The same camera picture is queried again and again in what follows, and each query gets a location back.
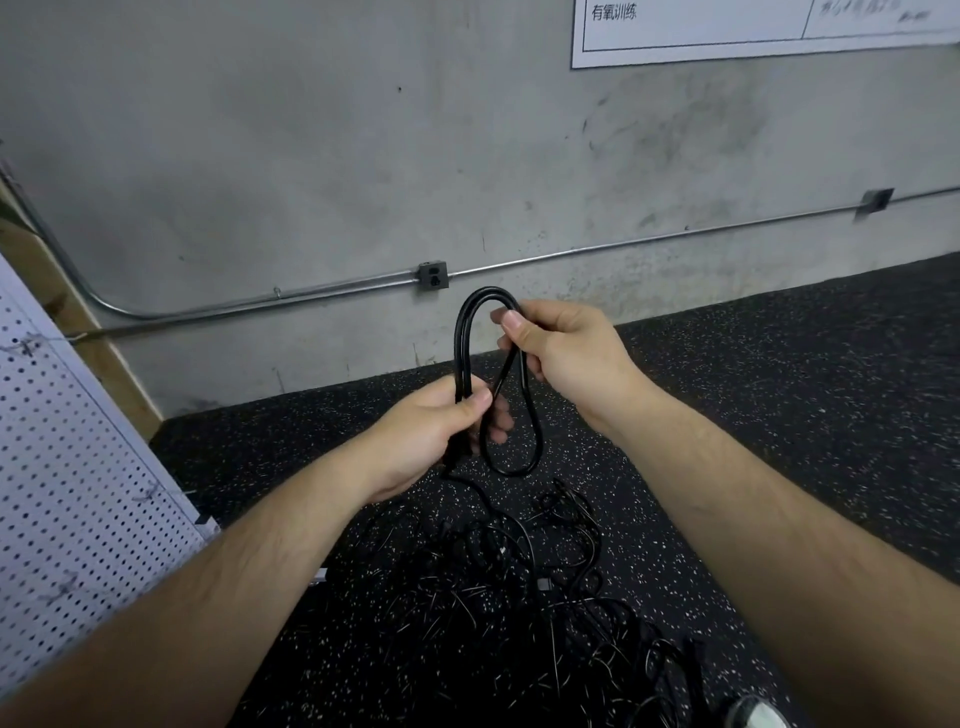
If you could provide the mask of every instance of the metal pipe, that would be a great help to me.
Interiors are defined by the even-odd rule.
[[[335,283],[310,286],[292,291],[280,291],[275,289],[272,294],[254,296],[252,298],[241,299],[227,303],[216,303],[195,308],[188,308],[173,313],[150,313],[144,311],[134,311],[114,305],[106,301],[96,293],[89,282],[74,264],[73,260],[63,249],[56,236],[43,223],[36,210],[30,204],[22,188],[16,183],[2,165],[0,165],[0,179],[2,179],[11,190],[17,203],[27,214],[31,224],[34,226],[37,234],[46,242],[54,258],[60,264],[63,272],[67,275],[80,293],[113,313],[128,318],[137,319],[140,323],[129,326],[120,326],[113,328],[97,328],[90,331],[80,331],[73,334],[67,334],[67,338],[74,342],[86,341],[105,336],[119,337],[130,336],[137,333],[155,331],[162,328],[181,326],[185,324],[214,321],[231,316],[239,316],[255,311],[262,311],[271,308],[282,308],[285,306],[296,305],[298,303],[307,303],[311,301],[322,301],[343,296],[351,296],[358,293],[368,293],[371,291],[384,290],[388,288],[398,288],[400,286],[417,285],[418,280],[414,270],[394,271],[393,273],[383,273],[376,276],[367,276],[359,279],[342,280]],[[940,197],[960,193],[960,185],[952,187],[942,187],[939,189],[928,190],[912,195],[905,195],[890,201],[889,205],[901,205],[904,203],[915,202],[926,198]],[[765,227],[768,225],[777,225],[781,223],[796,222],[799,220],[808,220],[819,217],[837,215],[844,212],[857,212],[863,207],[863,203],[853,205],[842,205],[837,207],[825,207],[822,209],[810,210],[807,212],[796,212],[787,215],[778,215],[775,217],[765,217],[756,220],[749,220],[741,223],[728,223],[725,225],[715,225],[709,228],[699,228],[697,230],[684,230],[678,232],[667,232],[660,235],[650,235],[647,237],[634,238],[631,240],[619,240],[612,243],[600,243],[598,245],[589,245],[583,248],[571,248],[565,251],[555,253],[545,253],[543,255],[531,255],[529,257],[517,258],[515,260],[506,260],[500,263],[491,263],[476,268],[467,268],[462,271],[452,271],[449,277],[452,279],[466,276],[476,276],[492,271],[506,270],[521,265],[543,262],[555,258],[569,257],[574,255],[585,255],[588,253],[599,253],[617,248],[625,248],[633,245],[647,245],[651,243],[661,243],[667,240],[679,240],[700,235],[712,235],[720,232],[743,231],[751,228]]]

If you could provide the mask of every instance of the black speckled floor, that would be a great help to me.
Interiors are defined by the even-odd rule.
[[[620,333],[669,392],[840,513],[960,581],[960,254],[636,322]],[[479,359],[481,374],[491,374],[496,356]],[[445,372],[436,365],[179,418],[153,447],[183,489],[196,490],[197,506],[226,524]],[[759,692],[806,725],[630,463],[552,392],[538,386],[534,396],[547,436],[535,485],[507,483],[477,465],[470,474],[517,508],[530,487],[562,474],[587,494],[609,534],[602,567],[610,594],[668,634],[703,636],[710,695]],[[523,456],[514,452],[522,432],[503,454]],[[415,496],[438,514],[464,507],[433,475]],[[344,558],[331,557],[331,570]],[[234,723],[367,722],[372,697],[352,688],[354,677],[335,661],[348,625],[328,625],[319,643],[316,630],[303,629],[317,623],[323,589],[311,589],[291,617]]]

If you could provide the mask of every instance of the perforated panel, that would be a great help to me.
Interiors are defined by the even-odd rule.
[[[0,695],[200,548],[199,514],[0,258]]]

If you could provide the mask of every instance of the person's right hand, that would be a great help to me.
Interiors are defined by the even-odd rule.
[[[522,301],[524,318],[499,308],[491,314],[505,332],[497,346],[527,352],[527,366],[572,401],[593,429],[615,442],[639,397],[654,384],[636,367],[603,312],[578,303]]]

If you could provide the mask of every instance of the grey wall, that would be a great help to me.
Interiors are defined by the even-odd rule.
[[[0,22],[0,136],[97,289],[214,303],[960,182],[960,54],[571,72],[557,0],[36,3]],[[545,263],[156,334],[166,415],[450,356],[473,287],[630,320],[960,250],[960,204]],[[104,317],[106,323],[111,319]],[[475,349],[492,346],[481,327]]]

